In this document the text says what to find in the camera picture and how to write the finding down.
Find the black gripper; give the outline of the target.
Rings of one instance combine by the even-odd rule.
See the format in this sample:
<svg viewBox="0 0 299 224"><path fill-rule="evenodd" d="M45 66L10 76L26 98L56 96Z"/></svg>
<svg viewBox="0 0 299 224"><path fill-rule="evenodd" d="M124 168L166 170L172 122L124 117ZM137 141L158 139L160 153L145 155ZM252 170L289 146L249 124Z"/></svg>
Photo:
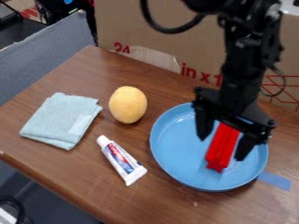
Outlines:
<svg viewBox="0 0 299 224"><path fill-rule="evenodd" d="M234 152L237 161L244 160L256 144L266 141L276 126L276 122L257 106L260 84L258 79L225 79L218 90L208 87L193 89L192 107L198 139L204 140L210 134L214 120L242 132Z"/></svg>

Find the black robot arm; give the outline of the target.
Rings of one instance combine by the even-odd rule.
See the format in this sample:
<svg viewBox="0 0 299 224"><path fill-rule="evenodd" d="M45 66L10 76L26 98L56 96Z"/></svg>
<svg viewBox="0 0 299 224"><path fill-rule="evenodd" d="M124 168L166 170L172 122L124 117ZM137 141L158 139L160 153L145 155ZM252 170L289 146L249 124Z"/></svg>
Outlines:
<svg viewBox="0 0 299 224"><path fill-rule="evenodd" d="M280 39L282 13L278 0L182 0L198 13L214 14L224 29L225 60L217 90L194 89L192 106L198 138L210 133L214 121L242 133L234 159L244 160L257 144L266 141L276 122L257 106L265 70L277 72L274 63L284 50Z"/></svg>

